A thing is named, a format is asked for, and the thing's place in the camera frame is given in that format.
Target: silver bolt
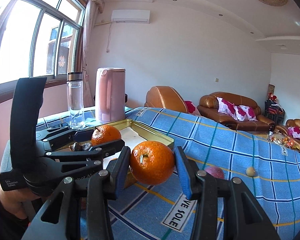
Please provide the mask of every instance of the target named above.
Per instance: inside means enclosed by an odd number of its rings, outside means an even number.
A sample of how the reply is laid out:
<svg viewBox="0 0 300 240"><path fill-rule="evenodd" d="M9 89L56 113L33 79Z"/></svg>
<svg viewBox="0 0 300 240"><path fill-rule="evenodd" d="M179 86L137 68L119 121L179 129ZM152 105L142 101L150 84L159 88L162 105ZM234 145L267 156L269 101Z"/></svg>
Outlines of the silver bolt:
<svg viewBox="0 0 300 240"><path fill-rule="evenodd" d="M207 172L206 172L206 171L203 171L203 170L197 171L197 174L198 174L198 176L200 176L200 177L205 177L205 176L207 176Z"/></svg>
<svg viewBox="0 0 300 240"><path fill-rule="evenodd" d="M233 183L235 183L235 184L240 184L242 182L242 180L238 177L234 177L232 180L233 180Z"/></svg>
<svg viewBox="0 0 300 240"><path fill-rule="evenodd" d="M64 184L69 184L69 183L72 182L72 178L71 178L71 177L65 177L65 178L63 179L63 182L64 182Z"/></svg>
<svg viewBox="0 0 300 240"><path fill-rule="evenodd" d="M99 171L99 175L100 176L106 176L107 174L108 174L107 170L101 170L101 171Z"/></svg>

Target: electric kettle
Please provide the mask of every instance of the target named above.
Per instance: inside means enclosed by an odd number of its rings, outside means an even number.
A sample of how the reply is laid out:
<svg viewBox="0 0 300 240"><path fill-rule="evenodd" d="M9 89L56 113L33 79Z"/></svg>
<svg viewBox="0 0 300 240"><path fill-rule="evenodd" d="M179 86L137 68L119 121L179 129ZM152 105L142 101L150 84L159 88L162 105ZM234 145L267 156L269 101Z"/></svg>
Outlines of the electric kettle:
<svg viewBox="0 0 300 240"><path fill-rule="evenodd" d="M100 123L124 119L124 68L99 68L96 80L96 120Z"/></svg>

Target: window sill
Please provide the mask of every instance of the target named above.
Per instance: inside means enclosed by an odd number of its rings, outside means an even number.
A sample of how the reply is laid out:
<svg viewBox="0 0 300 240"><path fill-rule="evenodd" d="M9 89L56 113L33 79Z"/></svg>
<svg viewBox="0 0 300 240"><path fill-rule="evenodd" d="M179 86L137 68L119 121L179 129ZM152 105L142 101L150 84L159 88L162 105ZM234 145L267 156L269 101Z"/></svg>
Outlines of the window sill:
<svg viewBox="0 0 300 240"><path fill-rule="evenodd" d="M55 86L59 86L59 85L64 85L66 83L67 83L66 79L61 79L61 80L50 79L46 82L46 85L44 88L50 88L50 87L55 87ZM0 104L5 101L8 101L12 98L13 98L13 91L1 94L0 95Z"/></svg>

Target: pink round fruit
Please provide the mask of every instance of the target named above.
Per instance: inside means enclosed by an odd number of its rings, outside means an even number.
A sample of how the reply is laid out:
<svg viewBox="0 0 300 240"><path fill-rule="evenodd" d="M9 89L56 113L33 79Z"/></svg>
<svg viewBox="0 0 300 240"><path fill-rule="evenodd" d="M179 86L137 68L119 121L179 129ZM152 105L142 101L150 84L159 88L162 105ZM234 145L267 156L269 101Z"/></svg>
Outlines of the pink round fruit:
<svg viewBox="0 0 300 240"><path fill-rule="evenodd" d="M211 167L205 168L204 170L215 178L225 179L223 170L217 166L211 166Z"/></svg>

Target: white air conditioner unit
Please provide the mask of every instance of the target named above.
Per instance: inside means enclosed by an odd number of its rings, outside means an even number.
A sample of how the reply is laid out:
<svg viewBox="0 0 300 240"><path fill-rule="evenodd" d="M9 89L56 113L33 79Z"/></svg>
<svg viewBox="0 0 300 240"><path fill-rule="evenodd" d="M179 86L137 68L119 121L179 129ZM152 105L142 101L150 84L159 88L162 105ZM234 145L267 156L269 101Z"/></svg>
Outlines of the white air conditioner unit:
<svg viewBox="0 0 300 240"><path fill-rule="evenodd" d="M149 23L150 11L113 10L111 21L115 23Z"/></svg>

